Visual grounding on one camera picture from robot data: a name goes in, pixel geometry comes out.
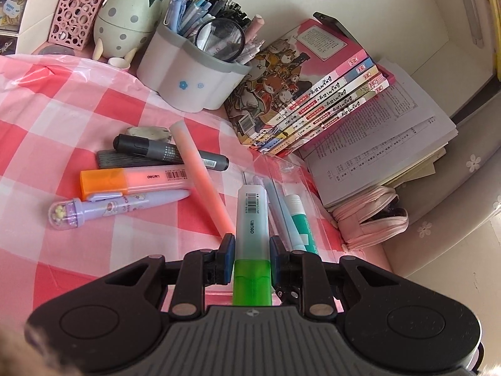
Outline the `purple cartoon pen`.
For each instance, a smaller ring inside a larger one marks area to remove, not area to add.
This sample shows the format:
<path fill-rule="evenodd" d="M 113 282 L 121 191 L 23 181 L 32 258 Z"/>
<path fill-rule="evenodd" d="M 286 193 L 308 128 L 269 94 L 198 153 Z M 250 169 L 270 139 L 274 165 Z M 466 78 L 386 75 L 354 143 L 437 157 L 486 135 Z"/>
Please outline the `purple cartoon pen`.
<path fill-rule="evenodd" d="M 69 230 L 98 218 L 175 203 L 186 199 L 190 194 L 188 189 L 172 189 L 143 194 L 99 195 L 95 200 L 74 198 L 53 203 L 49 207 L 48 219 L 54 229 Z"/>

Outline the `light purple pen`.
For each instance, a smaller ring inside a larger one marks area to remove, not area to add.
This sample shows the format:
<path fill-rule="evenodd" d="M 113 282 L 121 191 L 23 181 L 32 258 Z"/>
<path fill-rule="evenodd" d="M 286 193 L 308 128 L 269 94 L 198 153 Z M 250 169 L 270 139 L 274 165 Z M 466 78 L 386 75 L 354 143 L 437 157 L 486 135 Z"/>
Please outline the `light purple pen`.
<path fill-rule="evenodd" d="M 267 177 L 260 177 L 255 175 L 252 177 L 252 182 L 256 185 L 261 185 L 267 192 L 268 206 L 272 216 L 274 226 L 276 228 L 276 234 L 280 236 L 283 242 L 289 239 L 289 233 L 287 230 L 286 222 L 284 219 L 284 212 L 279 200 L 279 195 L 274 183 Z"/>

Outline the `pink tube pen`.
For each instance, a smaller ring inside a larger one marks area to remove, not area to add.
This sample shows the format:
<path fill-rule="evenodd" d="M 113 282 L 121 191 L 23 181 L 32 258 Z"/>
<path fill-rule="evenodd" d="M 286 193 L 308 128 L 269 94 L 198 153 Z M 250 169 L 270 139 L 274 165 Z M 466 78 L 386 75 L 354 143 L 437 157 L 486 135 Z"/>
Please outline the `pink tube pen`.
<path fill-rule="evenodd" d="M 173 123 L 170 126 L 170 132 L 186 166 L 187 173 L 204 201 L 204 206 L 217 231 L 222 237 L 228 233 L 236 234 L 234 222 L 211 180 L 185 122 Z"/>

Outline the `white spine comic book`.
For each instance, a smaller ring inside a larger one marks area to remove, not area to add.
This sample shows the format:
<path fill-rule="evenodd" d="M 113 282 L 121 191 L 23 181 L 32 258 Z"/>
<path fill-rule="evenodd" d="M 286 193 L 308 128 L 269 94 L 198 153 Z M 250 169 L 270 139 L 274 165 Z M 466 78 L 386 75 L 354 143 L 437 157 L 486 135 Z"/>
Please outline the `white spine comic book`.
<path fill-rule="evenodd" d="M 348 104 L 344 105 L 340 110 L 335 110 L 335 106 L 323 112 L 317 119 L 311 121 L 304 127 L 302 127 L 298 133 L 294 133 L 290 139 L 286 139 L 281 143 L 277 144 L 272 149 L 268 150 L 267 153 L 272 155 L 288 155 L 293 151 L 299 149 L 304 144 L 316 138 L 320 133 L 325 131 L 327 128 L 334 126 L 337 121 L 340 121 L 345 116 L 348 116 L 352 111 L 357 110 L 363 104 L 367 103 L 375 97 L 378 93 L 384 91 L 390 86 L 388 80 L 384 80 L 375 84 L 373 88 L 364 93 L 363 96 L 353 99 Z"/>

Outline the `red checkered tablecloth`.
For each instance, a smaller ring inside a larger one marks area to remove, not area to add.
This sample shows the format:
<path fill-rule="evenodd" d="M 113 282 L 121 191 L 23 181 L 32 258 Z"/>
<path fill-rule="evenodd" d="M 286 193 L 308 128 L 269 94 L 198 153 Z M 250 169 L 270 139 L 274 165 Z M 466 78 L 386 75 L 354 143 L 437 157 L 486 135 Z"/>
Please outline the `red checkered tablecloth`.
<path fill-rule="evenodd" d="M 229 157 L 212 180 L 230 214 L 255 154 L 221 113 L 174 110 L 134 76 L 72 56 L 1 59 L 1 324 L 15 331 L 43 302 L 148 255 L 177 261 L 220 237 L 197 194 L 74 230 L 49 224 L 49 206 L 81 194 L 83 170 L 129 127 L 184 121 L 205 151 Z"/>

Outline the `orange cap pink highlighter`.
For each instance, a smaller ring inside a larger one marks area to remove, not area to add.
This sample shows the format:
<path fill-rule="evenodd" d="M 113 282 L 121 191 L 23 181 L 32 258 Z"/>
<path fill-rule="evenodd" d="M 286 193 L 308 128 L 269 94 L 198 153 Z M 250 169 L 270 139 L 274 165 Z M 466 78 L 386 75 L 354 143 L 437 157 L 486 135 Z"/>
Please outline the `orange cap pink highlighter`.
<path fill-rule="evenodd" d="M 87 170 L 80 173 L 80 184 L 84 200 L 193 188 L 184 165 Z"/>

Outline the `black grey marker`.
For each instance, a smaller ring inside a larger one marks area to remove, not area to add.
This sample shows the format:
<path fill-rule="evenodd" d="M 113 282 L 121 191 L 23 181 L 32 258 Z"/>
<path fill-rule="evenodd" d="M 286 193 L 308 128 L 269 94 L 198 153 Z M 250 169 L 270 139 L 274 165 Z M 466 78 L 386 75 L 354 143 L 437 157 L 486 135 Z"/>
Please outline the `black grey marker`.
<path fill-rule="evenodd" d="M 181 154 L 175 144 L 162 143 L 148 138 L 119 134 L 113 141 L 114 150 L 121 154 L 142 156 L 155 159 L 171 165 L 183 163 Z M 214 154 L 199 150 L 199 155 L 206 168 L 214 171 L 226 171 L 229 168 L 229 158 L 222 154 Z"/>

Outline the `blue pen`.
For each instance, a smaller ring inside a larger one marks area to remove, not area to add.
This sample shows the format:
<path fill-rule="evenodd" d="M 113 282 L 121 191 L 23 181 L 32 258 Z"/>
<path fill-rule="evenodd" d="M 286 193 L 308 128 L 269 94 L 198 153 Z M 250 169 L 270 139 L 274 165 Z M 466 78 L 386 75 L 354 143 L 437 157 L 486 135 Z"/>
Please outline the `blue pen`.
<path fill-rule="evenodd" d="M 302 237 L 299 235 L 296 224 L 293 222 L 287 204 L 285 203 L 282 188 L 268 177 L 264 177 L 262 182 L 267 191 L 271 213 L 280 238 L 282 238 L 282 241 L 289 249 L 305 251 L 306 248 L 302 241 Z"/>

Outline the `pink mesh pen holder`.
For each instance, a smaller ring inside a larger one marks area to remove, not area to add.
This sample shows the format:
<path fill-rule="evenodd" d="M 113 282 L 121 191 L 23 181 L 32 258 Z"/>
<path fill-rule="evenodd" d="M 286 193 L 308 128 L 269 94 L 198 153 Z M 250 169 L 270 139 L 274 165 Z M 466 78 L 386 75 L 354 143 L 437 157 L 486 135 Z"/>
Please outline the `pink mesh pen holder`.
<path fill-rule="evenodd" d="M 48 42 L 81 51 L 93 33 L 93 24 L 104 0 L 59 0 Z"/>

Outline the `cream spine comic book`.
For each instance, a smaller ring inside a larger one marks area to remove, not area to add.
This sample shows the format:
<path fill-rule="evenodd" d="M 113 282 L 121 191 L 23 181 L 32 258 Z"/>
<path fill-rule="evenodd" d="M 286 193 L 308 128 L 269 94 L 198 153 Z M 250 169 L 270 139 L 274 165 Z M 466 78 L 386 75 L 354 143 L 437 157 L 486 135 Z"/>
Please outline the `cream spine comic book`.
<path fill-rule="evenodd" d="M 273 127 L 253 147 L 279 154 L 331 117 L 345 116 L 389 86 L 388 76 L 371 60 L 322 87 Z"/>

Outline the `clear plastic organizer box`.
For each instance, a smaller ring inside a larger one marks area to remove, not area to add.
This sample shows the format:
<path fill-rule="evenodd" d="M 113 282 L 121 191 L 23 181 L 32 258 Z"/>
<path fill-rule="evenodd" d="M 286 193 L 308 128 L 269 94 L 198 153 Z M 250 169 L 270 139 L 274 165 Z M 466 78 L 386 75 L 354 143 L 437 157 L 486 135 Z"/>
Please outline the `clear plastic organizer box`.
<path fill-rule="evenodd" d="M 271 235 L 279 235 L 288 250 L 309 251 L 324 261 L 339 261 L 338 232 L 310 191 L 305 171 L 294 163 L 259 155 L 242 172 L 245 184 L 267 192 Z"/>

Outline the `black magnifying glass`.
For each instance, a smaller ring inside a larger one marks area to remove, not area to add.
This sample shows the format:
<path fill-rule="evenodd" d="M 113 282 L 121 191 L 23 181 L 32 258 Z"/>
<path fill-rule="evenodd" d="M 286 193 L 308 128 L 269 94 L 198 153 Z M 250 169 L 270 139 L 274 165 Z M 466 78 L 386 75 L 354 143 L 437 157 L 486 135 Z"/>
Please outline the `black magnifying glass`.
<path fill-rule="evenodd" d="M 211 57 L 234 62 L 245 47 L 245 33 L 232 19 L 211 19 L 197 31 L 194 45 Z"/>

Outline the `green cap highlighter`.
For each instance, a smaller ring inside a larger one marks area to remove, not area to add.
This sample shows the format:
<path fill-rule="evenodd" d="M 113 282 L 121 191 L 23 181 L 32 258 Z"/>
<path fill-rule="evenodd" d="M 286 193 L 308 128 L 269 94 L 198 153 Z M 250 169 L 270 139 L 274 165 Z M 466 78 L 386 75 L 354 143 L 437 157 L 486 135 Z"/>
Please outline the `green cap highlighter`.
<path fill-rule="evenodd" d="M 267 192 L 261 185 L 238 191 L 233 281 L 235 306 L 272 304 Z"/>

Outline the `pink spine comic book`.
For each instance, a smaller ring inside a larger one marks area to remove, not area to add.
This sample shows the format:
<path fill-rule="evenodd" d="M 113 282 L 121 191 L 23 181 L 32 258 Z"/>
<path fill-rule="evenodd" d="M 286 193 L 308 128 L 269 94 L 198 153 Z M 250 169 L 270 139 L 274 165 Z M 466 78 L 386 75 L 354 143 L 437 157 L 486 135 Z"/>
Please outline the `pink spine comic book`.
<path fill-rule="evenodd" d="M 226 99 L 224 108 L 240 143 L 251 139 L 280 110 L 334 72 L 338 78 L 369 57 L 357 43 L 308 19 L 270 43 L 250 61 L 251 71 Z"/>

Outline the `green eggshell pen holder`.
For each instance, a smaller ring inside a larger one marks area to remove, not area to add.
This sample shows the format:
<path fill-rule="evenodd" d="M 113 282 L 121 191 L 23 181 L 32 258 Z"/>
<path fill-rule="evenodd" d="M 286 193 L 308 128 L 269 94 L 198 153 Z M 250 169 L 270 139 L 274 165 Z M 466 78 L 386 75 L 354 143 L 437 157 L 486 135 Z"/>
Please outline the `green eggshell pen holder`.
<path fill-rule="evenodd" d="M 131 63 L 152 37 L 161 15 L 155 0 L 106 0 L 93 27 L 93 60 L 122 58 Z"/>

